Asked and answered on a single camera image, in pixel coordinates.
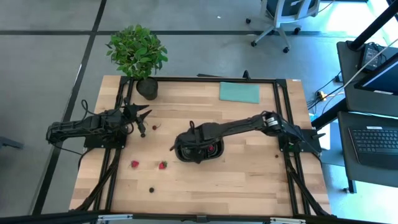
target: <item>monitor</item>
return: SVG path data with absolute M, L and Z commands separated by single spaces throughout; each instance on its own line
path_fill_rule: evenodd
M 355 84 L 355 88 L 398 95 L 398 53 L 386 60 L 369 75 Z

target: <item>red strawberry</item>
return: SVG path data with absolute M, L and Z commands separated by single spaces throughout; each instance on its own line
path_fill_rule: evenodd
M 159 164 L 159 169 L 166 169 L 166 167 L 167 167 L 167 162 L 166 162 L 166 161 L 162 161 L 162 162 Z
M 136 168 L 139 165 L 138 161 L 131 161 L 131 167 Z

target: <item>teal cloth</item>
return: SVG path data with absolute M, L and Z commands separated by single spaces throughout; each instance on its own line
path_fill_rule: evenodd
M 220 100 L 260 103 L 260 86 L 221 82 Z

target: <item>wooden tabletop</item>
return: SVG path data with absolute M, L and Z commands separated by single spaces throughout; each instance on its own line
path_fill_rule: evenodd
M 104 76 L 95 111 L 112 109 L 119 76 Z M 117 174 L 112 212 L 212 215 L 292 215 L 287 175 L 277 138 L 259 131 L 224 138 L 224 153 L 201 164 L 181 162 L 169 148 L 175 137 L 204 122 L 224 123 L 251 117 L 261 111 L 276 111 L 271 84 L 260 86 L 259 104 L 220 101 L 220 84 L 208 82 L 159 82 L 158 97 L 145 100 L 135 87 L 131 103 L 150 105 L 146 137 L 139 131 L 127 137 Z M 311 128 L 302 84 L 287 80 L 294 123 Z M 284 105 L 280 89 L 282 107 Z M 159 126 L 155 131 L 152 126 Z M 89 152 L 82 160 L 70 208 L 76 208 L 98 182 L 104 149 Z M 132 160 L 139 161 L 135 169 Z M 301 153 L 305 183 L 320 205 L 330 212 L 319 161 Z M 159 170 L 167 161 L 166 170 Z M 104 208 L 108 187 L 103 191 Z M 299 188 L 298 208 L 303 213 Z

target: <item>floor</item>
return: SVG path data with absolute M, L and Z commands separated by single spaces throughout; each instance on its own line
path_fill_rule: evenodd
M 336 43 L 354 39 L 374 20 L 365 3 L 334 2 L 317 17 L 300 21 L 302 33 L 288 34 L 292 48 L 284 54 L 278 35 L 265 37 L 256 48 L 250 46 L 255 37 L 246 34 L 263 29 L 252 17 L 259 11 L 258 0 L 103 2 L 104 13 L 94 26 L 99 35 L 90 38 L 101 0 L 0 0 L 0 136 L 25 144 L 21 151 L 9 147 L 0 151 L 0 217 L 31 212 L 51 151 L 44 133 L 63 117 L 76 75 L 83 79 L 71 120 L 83 115 L 81 99 L 94 108 L 103 75 L 121 75 L 105 56 L 109 35 L 102 31 L 137 23 L 171 30 L 159 35 L 169 50 L 169 62 L 159 76 L 240 77 L 248 70 L 254 78 L 301 79 L 307 100 L 312 100 L 313 92 L 340 71 Z M 322 2 L 320 9 L 328 3 Z M 250 26 L 244 23 L 247 17 L 253 18 Z M 194 35 L 178 35 L 185 30 Z M 373 40 L 383 43 L 382 33 Z M 330 84 L 324 91 L 337 86 Z M 324 105 L 319 104 L 317 114 Z M 73 139 L 63 146 L 81 152 L 82 144 L 82 139 Z M 77 162 L 77 155 L 61 152 L 43 213 L 67 211 Z M 344 168 L 325 165 L 323 171 L 333 214 L 388 223 L 398 220 L 392 201 L 383 198 L 398 195 L 397 189 L 358 183 L 358 194 L 347 195 L 340 191 L 346 187 Z

